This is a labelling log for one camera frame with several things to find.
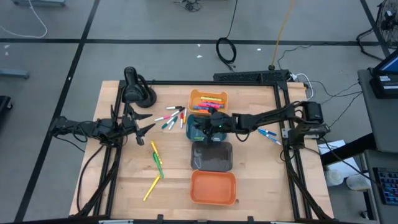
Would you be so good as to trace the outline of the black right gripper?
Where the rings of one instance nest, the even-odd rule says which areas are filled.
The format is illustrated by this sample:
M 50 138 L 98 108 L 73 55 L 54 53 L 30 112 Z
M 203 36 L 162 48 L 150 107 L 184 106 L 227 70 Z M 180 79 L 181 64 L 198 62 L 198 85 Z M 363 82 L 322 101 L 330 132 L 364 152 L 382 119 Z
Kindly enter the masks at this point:
M 210 117 L 196 117 L 195 127 L 205 131 L 205 144 L 211 144 L 214 133 L 236 133 L 237 117 L 217 111 Z

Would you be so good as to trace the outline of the slim yellow highlighter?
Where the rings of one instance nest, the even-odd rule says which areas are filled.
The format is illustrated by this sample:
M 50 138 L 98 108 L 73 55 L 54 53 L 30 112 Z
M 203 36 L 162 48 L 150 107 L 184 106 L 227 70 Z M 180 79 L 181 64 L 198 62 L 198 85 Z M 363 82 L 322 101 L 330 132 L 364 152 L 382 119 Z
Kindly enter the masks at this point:
M 154 152 L 155 152 L 155 154 L 156 154 L 156 156 L 157 156 L 157 158 L 158 158 L 158 160 L 159 160 L 159 164 L 162 165 L 163 162 L 162 162 L 162 159 L 161 159 L 161 157 L 160 157 L 160 154 L 159 154 L 159 152 L 158 152 L 158 150 L 157 150 L 157 148 L 156 148 L 155 142 L 151 140 L 151 141 L 150 141 L 150 144 L 151 144 L 151 146 L 152 146 L 152 148 L 153 148 L 153 150 L 154 150 Z
M 142 199 L 144 202 L 148 199 L 149 195 L 151 194 L 151 192 L 153 191 L 153 189 L 155 188 L 155 186 L 157 185 L 158 181 L 161 179 L 161 175 L 157 175 L 152 183 L 152 185 L 150 186 L 149 190 L 147 191 L 146 195 L 144 196 L 144 198 Z

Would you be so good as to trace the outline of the slim green highlighter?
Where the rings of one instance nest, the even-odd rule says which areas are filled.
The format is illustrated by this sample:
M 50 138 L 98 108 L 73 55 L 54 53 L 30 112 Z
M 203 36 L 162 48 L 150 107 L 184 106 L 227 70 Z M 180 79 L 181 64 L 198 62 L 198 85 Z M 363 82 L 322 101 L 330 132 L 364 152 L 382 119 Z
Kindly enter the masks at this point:
M 164 178 L 164 173 L 163 173 L 163 170 L 162 170 L 162 167 L 161 167 L 161 164 L 160 164 L 160 160 L 159 160 L 159 158 L 158 158 L 158 156 L 157 156 L 157 154 L 155 152 L 153 153 L 153 158 L 154 158 L 155 163 L 157 165 L 157 168 L 159 170 L 160 177 Z

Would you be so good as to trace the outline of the teal plastic bin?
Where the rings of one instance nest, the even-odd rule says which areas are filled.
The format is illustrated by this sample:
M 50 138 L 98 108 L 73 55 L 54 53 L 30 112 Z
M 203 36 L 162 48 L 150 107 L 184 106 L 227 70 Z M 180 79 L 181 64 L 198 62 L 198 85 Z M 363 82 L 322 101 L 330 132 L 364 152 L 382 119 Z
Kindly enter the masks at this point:
M 191 114 L 187 118 L 187 127 L 186 127 L 186 136 L 189 140 L 192 140 L 193 137 L 205 137 L 205 134 L 195 127 L 195 118 L 194 114 Z M 213 136 L 214 141 L 224 141 L 227 138 L 226 133 L 216 133 Z

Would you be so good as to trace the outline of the yellow plastic bin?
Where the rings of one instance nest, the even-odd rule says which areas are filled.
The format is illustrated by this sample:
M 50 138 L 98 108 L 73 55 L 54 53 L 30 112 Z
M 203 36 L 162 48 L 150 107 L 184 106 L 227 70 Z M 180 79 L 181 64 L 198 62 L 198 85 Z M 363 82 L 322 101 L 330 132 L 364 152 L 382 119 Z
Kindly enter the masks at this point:
M 202 100 L 200 99 L 201 96 L 206 96 L 206 97 L 212 97 L 212 98 L 220 98 L 223 100 L 224 103 L 224 108 L 217 109 L 220 112 L 227 112 L 228 110 L 228 94 L 225 91 L 222 91 L 221 93 L 212 93 L 212 92 L 206 92 L 206 91 L 200 91 L 197 89 L 193 89 L 190 92 L 189 96 L 189 101 L 188 101 L 188 109 L 190 110 L 191 113 L 196 114 L 196 115 L 210 115 L 210 114 L 203 114 L 199 113 L 198 110 L 194 110 L 193 106 L 197 106 L 198 104 L 202 103 Z

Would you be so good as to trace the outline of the grey cart foot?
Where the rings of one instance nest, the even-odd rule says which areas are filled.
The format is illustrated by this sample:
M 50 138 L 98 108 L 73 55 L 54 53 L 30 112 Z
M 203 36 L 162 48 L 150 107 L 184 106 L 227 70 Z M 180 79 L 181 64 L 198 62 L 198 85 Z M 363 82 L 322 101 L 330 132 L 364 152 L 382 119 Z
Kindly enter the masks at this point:
M 0 77 L 13 77 L 13 78 L 23 78 L 29 79 L 30 75 L 26 70 L 15 70 L 0 68 Z

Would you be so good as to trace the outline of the black floor object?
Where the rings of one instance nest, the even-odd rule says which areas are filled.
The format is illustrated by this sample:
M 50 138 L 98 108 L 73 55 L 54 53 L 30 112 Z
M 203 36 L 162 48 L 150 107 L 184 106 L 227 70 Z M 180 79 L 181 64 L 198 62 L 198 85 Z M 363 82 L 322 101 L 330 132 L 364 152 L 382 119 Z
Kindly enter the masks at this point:
M 11 103 L 11 97 L 6 95 L 0 95 L 0 122 L 2 122 L 10 110 L 13 108 Z

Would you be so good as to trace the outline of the black desk beam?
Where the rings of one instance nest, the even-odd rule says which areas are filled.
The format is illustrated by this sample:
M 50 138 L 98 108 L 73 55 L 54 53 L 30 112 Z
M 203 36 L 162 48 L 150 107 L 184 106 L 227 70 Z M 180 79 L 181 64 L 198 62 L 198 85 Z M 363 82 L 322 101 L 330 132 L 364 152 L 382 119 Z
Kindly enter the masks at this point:
M 344 146 L 333 149 L 330 144 L 327 144 L 326 148 L 328 149 L 328 152 L 320 156 L 321 162 L 324 166 L 357 156 L 362 154 L 365 150 L 376 150 L 377 146 L 373 133 L 370 133 L 355 141 L 349 142 Z

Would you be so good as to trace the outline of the white paper sheet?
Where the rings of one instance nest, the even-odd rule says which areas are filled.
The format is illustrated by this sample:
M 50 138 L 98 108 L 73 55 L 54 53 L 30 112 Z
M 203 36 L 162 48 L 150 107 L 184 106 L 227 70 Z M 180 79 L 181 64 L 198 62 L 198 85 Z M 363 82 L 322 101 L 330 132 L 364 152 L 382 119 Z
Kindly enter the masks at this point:
M 319 144 L 318 150 L 319 150 L 320 154 L 325 154 L 330 151 L 329 149 L 334 150 L 336 148 L 344 146 L 345 144 L 346 143 L 344 140 L 332 141 L 332 142 L 328 142 L 328 146 L 325 143 Z M 327 165 L 326 170 L 337 170 L 340 172 L 340 174 L 345 179 L 349 176 L 358 174 L 358 172 L 356 172 L 353 168 L 351 168 L 351 166 L 353 166 L 355 169 L 359 170 L 359 167 L 353 157 L 345 159 L 343 162 L 336 162 L 336 163 Z

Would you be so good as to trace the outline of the grey cart base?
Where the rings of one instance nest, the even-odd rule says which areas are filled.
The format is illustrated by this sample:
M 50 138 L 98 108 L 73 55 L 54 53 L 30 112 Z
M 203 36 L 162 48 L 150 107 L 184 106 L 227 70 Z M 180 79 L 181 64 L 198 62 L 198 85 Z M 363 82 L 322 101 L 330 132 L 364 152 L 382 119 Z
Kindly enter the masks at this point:
M 15 5 L 32 4 L 32 5 L 59 5 L 66 6 L 65 0 L 11 0 Z

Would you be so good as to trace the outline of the grey side table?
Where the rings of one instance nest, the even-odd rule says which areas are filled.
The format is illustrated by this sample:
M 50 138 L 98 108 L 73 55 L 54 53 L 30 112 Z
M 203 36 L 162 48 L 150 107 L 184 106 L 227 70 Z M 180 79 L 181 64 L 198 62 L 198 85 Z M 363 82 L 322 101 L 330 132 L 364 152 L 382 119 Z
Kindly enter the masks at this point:
M 398 153 L 398 98 L 377 98 L 371 88 L 369 70 L 358 70 L 358 79 L 377 148 Z

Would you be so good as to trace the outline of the black box white labels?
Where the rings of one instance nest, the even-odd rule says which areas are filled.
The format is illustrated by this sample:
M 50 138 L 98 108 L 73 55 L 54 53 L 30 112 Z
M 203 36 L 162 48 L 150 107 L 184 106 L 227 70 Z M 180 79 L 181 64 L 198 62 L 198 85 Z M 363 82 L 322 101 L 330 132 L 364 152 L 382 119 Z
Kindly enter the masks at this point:
M 397 72 L 376 72 L 369 83 L 377 98 L 398 98 Z

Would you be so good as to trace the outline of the black keyboard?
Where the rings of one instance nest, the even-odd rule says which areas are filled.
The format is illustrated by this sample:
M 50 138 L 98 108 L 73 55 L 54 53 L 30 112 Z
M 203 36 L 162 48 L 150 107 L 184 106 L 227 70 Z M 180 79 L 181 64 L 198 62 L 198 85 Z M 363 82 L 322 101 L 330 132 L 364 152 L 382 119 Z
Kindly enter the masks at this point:
M 398 168 L 373 169 L 383 204 L 398 206 Z

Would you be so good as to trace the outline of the black aluminium table frame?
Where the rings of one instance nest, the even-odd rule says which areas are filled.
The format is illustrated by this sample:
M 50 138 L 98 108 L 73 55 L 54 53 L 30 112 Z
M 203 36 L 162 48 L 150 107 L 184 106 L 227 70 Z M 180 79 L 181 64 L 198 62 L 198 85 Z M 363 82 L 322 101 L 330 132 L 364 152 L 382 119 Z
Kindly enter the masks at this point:
M 237 195 L 229 206 L 206 205 L 190 198 L 191 142 L 184 129 L 175 125 L 162 129 L 162 122 L 154 121 L 166 115 L 166 107 L 186 106 L 190 92 L 200 91 L 228 94 L 229 113 L 258 114 L 276 107 L 274 90 L 270 86 L 217 85 L 211 82 L 155 83 L 157 103 L 146 109 L 151 117 L 140 121 L 141 126 L 155 123 L 146 134 L 145 144 L 137 145 L 130 135 L 121 153 L 116 186 L 113 193 L 105 192 L 103 201 L 111 198 L 113 219 L 154 220 L 163 214 L 164 220 L 195 221 L 256 221 L 288 222 L 294 219 L 289 181 L 285 164 L 280 160 L 281 147 L 259 133 L 248 138 L 228 136 L 233 146 L 233 174 L 237 180 Z M 163 164 L 161 178 L 148 199 L 146 195 L 159 170 L 153 158 L 154 141 Z

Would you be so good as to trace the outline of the black perforated mount plate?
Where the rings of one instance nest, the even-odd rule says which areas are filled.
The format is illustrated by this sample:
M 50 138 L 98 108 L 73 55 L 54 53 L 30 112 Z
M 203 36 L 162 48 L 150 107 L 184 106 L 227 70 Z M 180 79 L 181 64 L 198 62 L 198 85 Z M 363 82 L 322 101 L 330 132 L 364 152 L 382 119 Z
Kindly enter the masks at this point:
M 289 73 L 288 70 L 215 73 L 213 80 L 218 82 L 253 82 L 260 84 L 276 83 L 286 82 Z

